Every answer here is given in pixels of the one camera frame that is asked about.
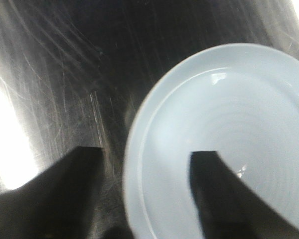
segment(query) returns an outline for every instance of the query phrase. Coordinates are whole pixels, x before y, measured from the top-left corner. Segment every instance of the stainless steel surface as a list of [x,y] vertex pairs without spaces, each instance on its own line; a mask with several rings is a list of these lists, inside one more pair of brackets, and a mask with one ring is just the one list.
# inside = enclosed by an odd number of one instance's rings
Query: stainless steel surface
[[181,60],[232,42],[299,59],[299,0],[0,0],[0,194],[75,146],[100,146],[107,180],[90,237],[125,224],[122,162],[140,103]]

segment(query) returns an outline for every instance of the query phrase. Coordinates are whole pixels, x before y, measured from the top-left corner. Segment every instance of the ceramic plate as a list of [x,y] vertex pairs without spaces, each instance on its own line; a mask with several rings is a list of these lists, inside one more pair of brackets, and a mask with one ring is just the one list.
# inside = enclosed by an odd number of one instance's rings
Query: ceramic plate
[[192,151],[217,150],[299,228],[299,61],[254,44],[199,52],[169,71],[134,120],[124,192],[138,239],[201,239]]

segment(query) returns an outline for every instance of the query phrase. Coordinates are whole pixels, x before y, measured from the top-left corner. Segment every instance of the scratched metal surface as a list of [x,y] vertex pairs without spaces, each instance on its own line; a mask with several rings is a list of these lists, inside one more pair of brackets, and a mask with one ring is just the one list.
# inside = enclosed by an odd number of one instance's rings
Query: scratched metal surface
[[299,0],[0,0],[0,194],[101,146],[90,238],[125,225],[124,147],[142,100],[181,60],[232,42],[299,59]]

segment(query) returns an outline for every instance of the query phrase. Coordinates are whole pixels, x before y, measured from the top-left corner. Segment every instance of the white plate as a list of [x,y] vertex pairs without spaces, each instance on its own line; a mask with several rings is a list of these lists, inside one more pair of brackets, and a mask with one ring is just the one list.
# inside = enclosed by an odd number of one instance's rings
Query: white plate
[[159,81],[126,148],[125,205],[138,239],[203,238],[188,180],[198,150],[218,150],[299,228],[299,61],[265,46],[222,45]]

